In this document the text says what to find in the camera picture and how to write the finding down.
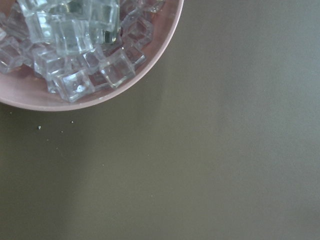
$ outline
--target pink bowl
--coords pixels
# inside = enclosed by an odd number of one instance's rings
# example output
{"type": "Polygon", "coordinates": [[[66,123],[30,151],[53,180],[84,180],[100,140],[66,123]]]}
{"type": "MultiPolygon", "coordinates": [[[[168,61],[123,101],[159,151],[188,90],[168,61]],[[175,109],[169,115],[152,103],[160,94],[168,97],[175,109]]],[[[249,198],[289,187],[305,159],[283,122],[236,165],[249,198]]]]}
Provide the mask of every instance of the pink bowl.
{"type": "MultiPolygon", "coordinates": [[[[7,14],[14,2],[1,0],[0,9],[7,14]]],[[[147,61],[136,71],[134,78],[119,88],[99,91],[69,103],[48,93],[45,81],[34,77],[32,70],[23,66],[19,71],[6,75],[0,73],[0,102],[22,109],[57,112],[90,107],[119,95],[138,82],[159,60],[176,30],[183,3],[184,0],[166,0],[163,9],[153,19],[153,41],[143,49],[147,61]]]]}

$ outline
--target acrylic cube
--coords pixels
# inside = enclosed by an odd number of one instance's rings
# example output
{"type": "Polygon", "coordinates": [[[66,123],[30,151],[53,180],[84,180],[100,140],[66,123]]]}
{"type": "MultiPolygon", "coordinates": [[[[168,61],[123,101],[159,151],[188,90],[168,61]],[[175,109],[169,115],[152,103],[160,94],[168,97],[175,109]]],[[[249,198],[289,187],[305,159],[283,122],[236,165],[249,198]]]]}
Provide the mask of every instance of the acrylic cube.
{"type": "Polygon", "coordinates": [[[60,2],[55,7],[52,7],[48,12],[51,14],[75,14],[77,17],[84,16],[84,3],[87,0],[72,0],[69,2],[60,2]]]}
{"type": "Polygon", "coordinates": [[[44,44],[41,43],[32,43],[30,39],[26,38],[22,42],[20,42],[19,49],[21,52],[21,55],[24,57],[23,63],[30,68],[34,68],[34,55],[33,50],[35,49],[43,49],[43,51],[46,50],[46,47],[44,44]]]}
{"type": "Polygon", "coordinates": [[[83,69],[53,78],[61,98],[71,103],[95,91],[89,75],[83,69]]]}
{"type": "Polygon", "coordinates": [[[95,72],[94,74],[90,75],[90,80],[92,85],[94,86],[94,91],[100,91],[102,89],[110,88],[110,84],[107,79],[102,75],[100,71],[95,72]]]}
{"type": "Polygon", "coordinates": [[[19,43],[14,37],[0,42],[0,72],[6,74],[23,64],[24,58],[19,51],[19,43]]]}
{"type": "Polygon", "coordinates": [[[125,43],[133,42],[138,49],[142,49],[153,39],[154,26],[143,18],[141,11],[134,11],[125,17],[122,22],[125,43]]]}
{"type": "Polygon", "coordinates": [[[23,15],[28,17],[35,12],[47,11],[61,2],[70,2],[70,0],[17,0],[23,15]]]}
{"type": "Polygon", "coordinates": [[[0,27],[0,41],[2,41],[6,36],[7,36],[6,31],[0,27]]]}
{"type": "Polygon", "coordinates": [[[32,53],[34,70],[45,78],[71,69],[71,62],[66,57],[57,55],[54,49],[37,48],[32,53]]]}
{"type": "Polygon", "coordinates": [[[165,4],[165,0],[138,0],[144,11],[157,13],[165,4]]]}
{"type": "Polygon", "coordinates": [[[125,44],[123,46],[124,52],[127,55],[128,59],[131,61],[134,69],[139,68],[145,61],[146,56],[145,54],[138,49],[134,44],[125,44]]]}
{"type": "Polygon", "coordinates": [[[120,0],[120,20],[139,7],[138,0],[120,0]]]}
{"type": "Polygon", "coordinates": [[[124,45],[122,38],[120,37],[120,35],[118,34],[115,42],[114,43],[105,43],[101,45],[102,51],[104,56],[109,57],[110,55],[112,55],[115,51],[119,50],[120,48],[122,48],[122,46],[124,45]]]}
{"type": "Polygon", "coordinates": [[[47,12],[36,12],[25,18],[29,29],[30,39],[33,43],[53,43],[55,36],[51,26],[53,20],[58,20],[59,16],[51,15],[47,12]]]}
{"type": "Polygon", "coordinates": [[[80,65],[85,68],[88,74],[94,74],[99,69],[100,62],[106,60],[101,46],[97,45],[94,49],[78,56],[80,65]]]}
{"type": "Polygon", "coordinates": [[[88,21],[79,19],[54,21],[52,28],[58,55],[78,55],[93,49],[88,21]]]}
{"type": "Polygon", "coordinates": [[[96,28],[89,25],[90,39],[93,45],[105,43],[105,31],[102,28],[96,28]]]}
{"type": "Polygon", "coordinates": [[[135,68],[123,49],[117,50],[107,58],[107,61],[102,62],[99,70],[112,88],[117,88],[136,75],[135,68]]]}
{"type": "Polygon", "coordinates": [[[6,33],[17,39],[24,40],[29,36],[28,26],[20,6],[15,3],[6,21],[6,33]]]}
{"type": "Polygon", "coordinates": [[[104,31],[103,32],[103,38],[104,38],[104,43],[106,44],[113,44],[117,41],[117,37],[119,35],[120,28],[116,28],[114,31],[104,31]]]}
{"type": "Polygon", "coordinates": [[[86,0],[86,14],[91,26],[113,32],[119,21],[119,0],[86,0]]]}
{"type": "Polygon", "coordinates": [[[7,28],[7,17],[3,12],[0,12],[0,28],[3,30],[7,28]]]}

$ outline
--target bowl rim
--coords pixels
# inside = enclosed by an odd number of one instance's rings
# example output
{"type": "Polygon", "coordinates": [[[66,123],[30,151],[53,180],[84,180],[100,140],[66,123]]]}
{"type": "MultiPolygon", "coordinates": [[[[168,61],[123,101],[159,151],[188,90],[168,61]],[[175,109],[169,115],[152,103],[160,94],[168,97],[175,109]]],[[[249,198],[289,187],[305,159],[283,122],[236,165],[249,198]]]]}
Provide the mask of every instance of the bowl rim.
{"type": "Polygon", "coordinates": [[[174,16],[173,24],[168,32],[167,37],[165,38],[164,42],[162,43],[158,52],[154,55],[152,60],[144,67],[143,71],[139,72],[133,79],[131,79],[125,86],[122,88],[115,89],[114,91],[110,92],[109,94],[99,97],[97,99],[93,99],[86,102],[80,102],[79,104],[70,104],[70,105],[61,105],[61,106],[41,106],[41,105],[32,105],[23,102],[17,102],[9,99],[2,98],[0,96],[0,102],[11,105],[13,107],[26,109],[26,110],[33,110],[33,111],[42,111],[42,112],[64,112],[64,111],[72,111],[78,109],[88,108],[100,103],[103,103],[107,100],[110,100],[119,94],[125,92],[129,88],[131,88],[134,84],[136,84],[139,80],[141,80],[149,71],[150,69],[158,62],[164,51],[169,45],[174,32],[178,26],[179,19],[181,17],[182,9],[183,9],[184,0],[178,0],[177,5],[177,13],[174,16]]]}

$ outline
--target clear plastic ice cube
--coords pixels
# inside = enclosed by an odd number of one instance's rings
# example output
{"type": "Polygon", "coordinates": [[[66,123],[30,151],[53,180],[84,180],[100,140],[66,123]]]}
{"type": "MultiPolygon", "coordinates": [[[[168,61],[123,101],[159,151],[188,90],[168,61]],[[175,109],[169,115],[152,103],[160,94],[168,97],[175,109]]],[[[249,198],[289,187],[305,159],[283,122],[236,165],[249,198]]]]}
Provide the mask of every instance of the clear plastic ice cube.
{"type": "Polygon", "coordinates": [[[86,0],[86,14],[91,26],[113,32],[119,21],[119,0],[86,0]]]}
{"type": "Polygon", "coordinates": [[[32,51],[34,70],[48,78],[71,69],[71,62],[67,57],[57,55],[54,49],[36,48],[32,51]]]}
{"type": "Polygon", "coordinates": [[[127,15],[121,23],[122,39],[125,43],[133,42],[138,49],[142,49],[153,39],[154,26],[147,21],[140,10],[127,15]]]}
{"type": "Polygon", "coordinates": [[[24,40],[29,36],[28,26],[20,6],[13,4],[9,17],[6,21],[6,33],[17,39],[24,40]]]}
{"type": "Polygon", "coordinates": [[[77,18],[86,18],[85,16],[85,2],[87,0],[72,0],[63,1],[58,5],[52,7],[48,12],[50,14],[61,15],[61,14],[74,14],[77,18]]]}
{"type": "Polygon", "coordinates": [[[23,64],[24,58],[19,51],[19,43],[10,36],[0,42],[0,72],[11,72],[14,68],[23,64]]]}
{"type": "Polygon", "coordinates": [[[94,48],[87,20],[57,20],[52,22],[52,28],[58,55],[78,55],[94,48]]]}
{"type": "Polygon", "coordinates": [[[122,48],[122,46],[124,45],[122,38],[120,37],[120,35],[118,34],[115,42],[114,43],[105,43],[101,45],[103,54],[106,57],[109,57],[110,55],[112,55],[115,51],[117,51],[118,49],[122,48]]]}
{"type": "Polygon", "coordinates": [[[105,43],[105,31],[102,28],[97,28],[89,25],[90,39],[93,45],[105,43]]]}
{"type": "Polygon", "coordinates": [[[125,44],[123,49],[134,69],[138,69],[147,59],[145,54],[132,43],[125,44]]]}
{"type": "Polygon", "coordinates": [[[138,0],[144,11],[157,13],[165,4],[165,0],[138,0]]]}
{"type": "Polygon", "coordinates": [[[58,15],[52,15],[47,12],[36,12],[27,16],[25,22],[29,29],[30,39],[33,43],[53,43],[55,36],[51,26],[51,22],[59,20],[58,15]]]}
{"type": "Polygon", "coordinates": [[[80,65],[85,68],[90,75],[94,74],[99,69],[100,62],[105,60],[106,57],[100,45],[78,56],[80,65]]]}
{"type": "Polygon", "coordinates": [[[120,20],[124,20],[125,17],[139,8],[138,0],[120,0],[120,20]]]}
{"type": "Polygon", "coordinates": [[[55,76],[53,81],[61,98],[71,103],[95,91],[84,69],[71,74],[55,76]]]}
{"type": "Polygon", "coordinates": [[[92,85],[94,86],[94,91],[100,91],[102,89],[110,88],[110,84],[107,79],[102,75],[100,71],[95,72],[94,74],[90,75],[90,80],[92,85]]]}
{"type": "Polygon", "coordinates": [[[3,30],[7,28],[7,17],[3,12],[0,12],[0,28],[3,30]]]}
{"type": "Polygon", "coordinates": [[[33,50],[34,49],[40,49],[42,48],[45,50],[45,45],[41,43],[32,43],[30,39],[26,38],[22,42],[20,42],[19,49],[21,52],[21,55],[24,57],[23,63],[30,68],[34,68],[34,55],[33,50]]]}
{"type": "Polygon", "coordinates": [[[136,74],[134,66],[122,48],[100,63],[99,70],[112,88],[117,88],[136,74]]]}
{"type": "Polygon", "coordinates": [[[35,12],[47,11],[61,2],[67,3],[70,0],[17,0],[24,16],[30,16],[35,12]]]}
{"type": "Polygon", "coordinates": [[[6,36],[7,36],[6,31],[0,27],[0,41],[2,41],[6,36]]]}

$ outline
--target olive green surface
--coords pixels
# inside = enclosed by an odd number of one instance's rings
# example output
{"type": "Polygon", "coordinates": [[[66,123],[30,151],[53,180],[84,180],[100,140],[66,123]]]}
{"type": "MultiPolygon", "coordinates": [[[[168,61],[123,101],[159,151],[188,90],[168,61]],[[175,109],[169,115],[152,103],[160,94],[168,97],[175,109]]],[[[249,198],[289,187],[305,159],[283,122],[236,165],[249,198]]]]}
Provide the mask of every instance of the olive green surface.
{"type": "Polygon", "coordinates": [[[187,0],[123,94],[0,104],[0,240],[318,240],[319,22],[318,0],[187,0]]]}

